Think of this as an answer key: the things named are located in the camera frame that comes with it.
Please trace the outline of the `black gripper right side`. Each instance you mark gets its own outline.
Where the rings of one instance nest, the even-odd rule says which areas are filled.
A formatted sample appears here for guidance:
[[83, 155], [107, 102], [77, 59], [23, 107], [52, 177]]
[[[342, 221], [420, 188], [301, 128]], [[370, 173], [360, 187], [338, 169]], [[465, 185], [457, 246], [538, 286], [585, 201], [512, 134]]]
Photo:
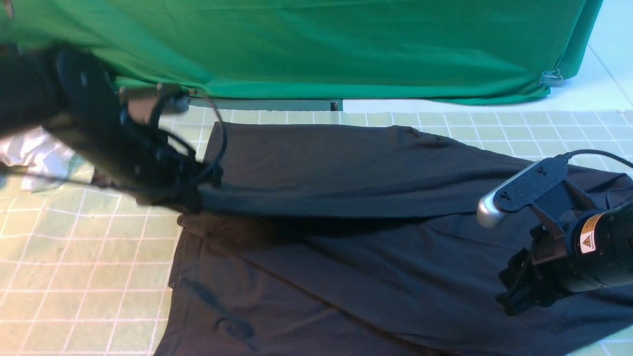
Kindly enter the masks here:
[[496, 301], [506, 315], [551, 307], [584, 292], [574, 242], [577, 229], [576, 225], [563, 225], [550, 232], [544, 225], [537, 225], [530, 230], [531, 248], [522, 248], [511, 257], [498, 275], [506, 291], [498, 294]]

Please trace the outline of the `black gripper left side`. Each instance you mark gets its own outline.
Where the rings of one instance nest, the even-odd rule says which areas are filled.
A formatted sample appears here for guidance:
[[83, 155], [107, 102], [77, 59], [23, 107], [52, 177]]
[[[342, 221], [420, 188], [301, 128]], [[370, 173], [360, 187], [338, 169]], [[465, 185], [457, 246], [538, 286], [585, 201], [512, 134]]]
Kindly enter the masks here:
[[141, 129], [149, 166], [134, 168], [135, 182], [119, 185], [140, 205], [161, 206], [181, 213], [203, 209], [201, 184], [222, 186], [223, 149], [210, 162], [196, 160], [196, 152], [178, 135], [163, 129]]

